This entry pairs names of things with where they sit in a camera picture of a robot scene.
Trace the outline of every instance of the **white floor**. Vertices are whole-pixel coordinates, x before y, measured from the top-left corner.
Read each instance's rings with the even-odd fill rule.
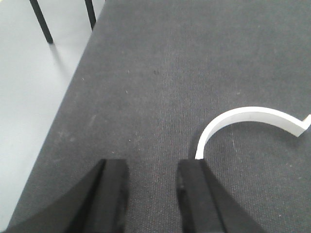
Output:
[[[84,0],[0,0],[0,232],[5,230],[91,35]],[[98,17],[104,0],[93,0]]]

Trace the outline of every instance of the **black table leg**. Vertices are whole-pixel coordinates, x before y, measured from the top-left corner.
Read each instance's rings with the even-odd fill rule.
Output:
[[[53,43],[53,38],[51,36],[51,33],[50,33],[50,30],[48,28],[48,25],[43,17],[43,14],[42,14],[42,11],[40,9],[40,6],[38,4],[38,1],[37,0],[29,0],[30,3],[31,3],[31,6],[33,7],[33,10],[35,12],[35,16],[37,16],[37,19],[39,21],[39,24],[40,24],[40,27],[43,31],[43,34],[47,40],[47,42],[49,44],[52,44]]]
[[[85,0],[85,1],[86,1],[86,9],[87,9],[89,22],[91,23],[91,28],[93,30],[95,23],[96,23],[96,17],[95,17],[93,2],[92,2],[92,0]]]

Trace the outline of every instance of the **metal leg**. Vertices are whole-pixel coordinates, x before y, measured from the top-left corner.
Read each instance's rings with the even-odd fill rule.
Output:
[[[93,2],[92,0],[85,0],[85,1],[86,1],[86,9],[88,13],[89,22],[91,23],[91,28],[93,30],[95,23],[96,23]]]
[[[40,6],[38,4],[38,1],[37,0],[29,0],[30,3],[31,3],[31,6],[33,7],[33,10],[35,12],[35,16],[37,16],[37,19],[39,21],[39,24],[40,24],[40,27],[43,31],[43,34],[47,40],[47,42],[49,44],[52,44],[53,43],[53,38],[51,36],[51,33],[50,33],[50,30],[48,28],[48,25],[43,17],[43,14],[41,12],[41,9],[40,9]]]

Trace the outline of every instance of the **white arc piece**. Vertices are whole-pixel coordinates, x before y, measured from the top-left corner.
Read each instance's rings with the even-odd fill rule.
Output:
[[[284,112],[264,107],[236,108],[220,114],[213,119],[201,134],[195,159],[203,159],[207,141],[221,128],[233,123],[255,121],[277,126],[299,137],[310,125],[311,115],[303,121]]]

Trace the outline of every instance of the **gray fabric surface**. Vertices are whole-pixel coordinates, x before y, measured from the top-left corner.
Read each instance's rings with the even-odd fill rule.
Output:
[[[311,2],[108,0],[11,220],[64,195],[100,158],[127,158],[127,233],[181,232],[177,162],[217,115],[311,111]],[[311,131],[228,126],[205,158],[268,233],[311,232]]]

